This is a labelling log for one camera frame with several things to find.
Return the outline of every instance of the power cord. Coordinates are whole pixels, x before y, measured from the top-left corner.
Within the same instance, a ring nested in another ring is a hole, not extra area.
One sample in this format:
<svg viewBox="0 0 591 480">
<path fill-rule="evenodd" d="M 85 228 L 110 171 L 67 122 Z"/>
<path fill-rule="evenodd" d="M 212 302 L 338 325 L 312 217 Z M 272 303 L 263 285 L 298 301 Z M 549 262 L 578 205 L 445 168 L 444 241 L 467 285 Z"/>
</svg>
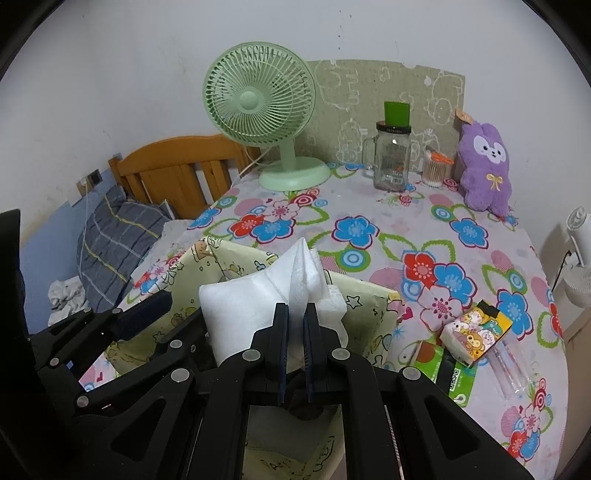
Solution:
<svg viewBox="0 0 591 480">
<path fill-rule="evenodd" d="M 566 265 L 566 259 L 571 256 L 573 253 L 568 250 L 565 254 L 564 254 L 564 258 L 562 259 L 562 264 L 560 266 L 560 269 L 558 270 L 558 274 L 556 275 L 556 280 L 554 280 L 554 285 L 552 286 L 552 292 L 554 291 L 554 289 L 556 288 L 556 285 L 558 284 L 558 279 L 560 278 L 560 274 L 562 273 L 562 269 L 564 268 L 564 266 Z"/>
<path fill-rule="evenodd" d="M 80 263 L 78 265 L 78 276 L 82 277 L 82 252 L 84 251 L 84 245 L 86 243 L 86 224 L 88 223 L 88 179 L 84 182 L 86 188 L 86 214 L 84 215 L 84 230 L 82 230 L 82 245 L 80 246 Z"/>
<path fill-rule="evenodd" d="M 264 157 L 265 155 L 267 155 L 271 151 L 271 149 L 273 147 L 267 148 L 263 153 L 261 153 L 254 160 L 252 159 L 250 153 L 248 152 L 248 149 L 245 146 L 243 146 L 242 148 L 244 148 L 244 151 L 246 152 L 246 156 L 248 157 L 248 159 L 251 162 L 248 164 L 248 166 L 245 169 L 243 169 L 240 173 L 238 173 L 238 177 L 236 178 L 236 180 L 234 180 L 232 182 L 232 184 L 230 185 L 230 188 L 232 188 L 234 185 L 236 185 L 236 183 L 239 183 L 242 180 L 242 174 L 244 172 L 246 172 L 249 168 L 251 168 L 254 164 L 256 164 L 258 167 L 260 167 L 261 166 L 261 163 L 259 163 L 259 161 L 261 160 L 262 157 Z"/>
</svg>

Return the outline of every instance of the glass jar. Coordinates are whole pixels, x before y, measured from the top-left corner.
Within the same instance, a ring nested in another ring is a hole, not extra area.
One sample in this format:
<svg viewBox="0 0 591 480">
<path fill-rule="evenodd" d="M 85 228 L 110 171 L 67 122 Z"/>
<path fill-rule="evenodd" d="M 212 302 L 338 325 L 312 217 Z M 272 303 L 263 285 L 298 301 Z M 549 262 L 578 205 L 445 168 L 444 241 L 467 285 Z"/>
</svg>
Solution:
<svg viewBox="0 0 591 480">
<path fill-rule="evenodd" d="M 378 134 L 363 141 L 363 164 L 374 171 L 375 188 L 404 192 L 410 164 L 411 127 L 393 127 L 385 122 L 377 122 L 375 126 Z"/>
</svg>

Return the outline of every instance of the plush toy tag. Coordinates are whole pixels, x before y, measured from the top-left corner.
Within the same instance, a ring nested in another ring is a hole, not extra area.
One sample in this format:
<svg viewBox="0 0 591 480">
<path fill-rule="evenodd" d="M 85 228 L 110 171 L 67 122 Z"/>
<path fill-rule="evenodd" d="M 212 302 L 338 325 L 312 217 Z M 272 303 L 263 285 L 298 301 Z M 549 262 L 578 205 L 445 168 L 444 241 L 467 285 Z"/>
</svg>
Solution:
<svg viewBox="0 0 591 480">
<path fill-rule="evenodd" d="M 467 124 L 472 125 L 474 123 L 474 119 L 466 112 L 461 110 L 459 107 L 456 108 L 456 117 L 458 117 L 462 122 L 466 122 Z"/>
</svg>

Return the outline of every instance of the floral tablecloth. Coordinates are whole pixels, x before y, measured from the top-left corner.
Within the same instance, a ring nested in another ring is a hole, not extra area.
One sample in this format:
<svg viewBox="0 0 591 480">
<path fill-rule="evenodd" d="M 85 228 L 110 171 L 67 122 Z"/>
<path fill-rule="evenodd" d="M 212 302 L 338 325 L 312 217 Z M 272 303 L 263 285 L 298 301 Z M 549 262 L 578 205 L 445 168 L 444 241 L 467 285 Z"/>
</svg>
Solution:
<svg viewBox="0 0 591 480">
<path fill-rule="evenodd" d="M 168 265 L 205 235 L 285 252 L 299 237 L 327 270 L 398 290 L 405 298 L 385 365 L 407 365 L 421 340 L 484 299 L 513 321 L 534 384 L 505 400 L 486 359 L 466 411 L 537 480 L 553 478 L 566 425 L 568 377 L 560 321 L 537 254 L 517 218 L 468 209 L 458 185 L 428 187 L 411 173 L 406 191 L 375 190 L 363 166 L 329 163 L 332 175 L 302 192 L 264 190 L 255 174 L 206 210 L 172 247 Z M 136 285 L 165 278 L 155 265 Z M 349 307 L 359 297 L 347 296 Z"/>
</svg>

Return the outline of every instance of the wooden bed headboard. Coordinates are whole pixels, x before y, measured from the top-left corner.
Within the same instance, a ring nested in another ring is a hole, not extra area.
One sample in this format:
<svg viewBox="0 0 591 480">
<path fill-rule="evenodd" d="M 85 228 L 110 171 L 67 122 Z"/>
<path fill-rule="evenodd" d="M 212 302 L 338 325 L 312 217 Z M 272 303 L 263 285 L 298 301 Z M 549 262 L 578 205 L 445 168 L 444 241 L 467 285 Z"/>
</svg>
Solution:
<svg viewBox="0 0 591 480">
<path fill-rule="evenodd" d="M 252 158 L 259 149 L 247 147 Z M 120 160 L 109 160 L 115 181 L 143 203 L 168 200 L 181 218 L 197 218 L 209 206 L 195 173 L 199 163 L 213 201 L 230 188 L 227 160 L 235 160 L 239 172 L 250 160 L 244 147 L 223 135 L 175 137 L 151 143 Z"/>
</svg>

